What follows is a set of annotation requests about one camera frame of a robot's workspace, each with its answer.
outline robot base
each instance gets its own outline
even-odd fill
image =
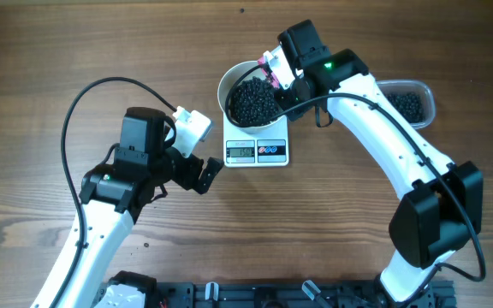
[[[155,278],[122,271],[98,290],[92,307],[107,306],[119,301],[123,294],[109,296],[112,287],[133,287],[140,291],[142,299],[134,304],[120,307],[136,308],[320,308],[317,301],[311,301],[302,291],[301,284],[245,284],[195,285],[189,282],[157,282]],[[317,285],[320,296],[329,307],[372,308],[393,307],[380,301],[376,296],[374,281],[340,281],[335,284]],[[413,301],[410,308],[455,308],[454,284],[451,281],[431,282],[425,294]]]

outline black beans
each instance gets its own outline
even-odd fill
[[[254,77],[243,81],[231,96],[231,117],[240,124],[249,125],[277,115],[279,108],[274,95],[275,88],[266,80]]]
[[[385,97],[404,116],[408,123],[420,123],[425,120],[424,106],[419,95],[414,92],[407,94],[388,93]]]

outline table surface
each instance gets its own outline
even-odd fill
[[[420,131],[457,163],[484,172],[483,283],[453,279],[460,307],[493,307],[493,2],[327,1],[0,7],[0,307],[36,297],[74,218],[60,157],[74,96],[99,78],[145,82],[214,122],[199,157],[221,157],[217,86],[233,65],[273,49],[310,18],[332,51],[350,48],[378,80],[422,80],[437,118]],[[81,100],[68,131],[75,186],[119,140],[125,109],[167,111],[143,90],[112,83]],[[168,184],[114,257],[160,281],[371,279],[394,247],[398,205],[383,171],[341,124],[313,111],[289,125],[291,164],[224,169],[204,196]],[[472,244],[452,263],[476,273]]]

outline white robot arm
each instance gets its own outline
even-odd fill
[[[303,114],[315,105],[310,102],[317,103],[370,152],[401,200],[389,225],[397,251],[379,276],[391,301],[407,304],[426,287],[436,266],[441,267],[470,237],[478,247],[479,280],[484,279],[484,257],[475,234],[480,232],[482,216],[482,175],[476,167],[470,162],[456,167],[421,137],[382,94],[368,67],[350,50],[332,56],[310,21],[290,27],[278,39],[279,46],[266,51],[258,62],[275,87],[296,97],[296,105],[289,105],[285,113]],[[340,94],[349,97],[332,97]],[[289,115],[294,121],[296,115]],[[420,155],[427,157],[426,163]],[[443,178],[454,186],[453,192]],[[448,196],[439,198],[445,193]],[[448,205],[463,207],[465,215],[450,214]]]
[[[199,194],[208,191],[223,161],[210,158],[201,174],[203,160],[191,153],[199,141],[205,141],[212,122],[198,111],[189,113],[182,107],[173,116],[174,125],[158,110],[127,110],[121,142],[110,149],[115,150],[114,164],[100,163],[85,175],[81,185],[86,236],[79,262],[57,297],[80,243],[76,215],[68,239],[32,308],[91,307],[111,259],[131,233],[142,206],[166,196],[163,183],[173,180]],[[163,144],[164,122],[172,127],[164,139],[171,146]],[[151,198],[155,187],[161,187],[163,194]],[[142,295],[134,290],[121,300],[123,304],[143,307]]]

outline digital scale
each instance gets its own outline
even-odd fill
[[[223,116],[223,156],[226,167],[280,167],[289,162],[288,118],[282,116],[269,127],[245,132]]]

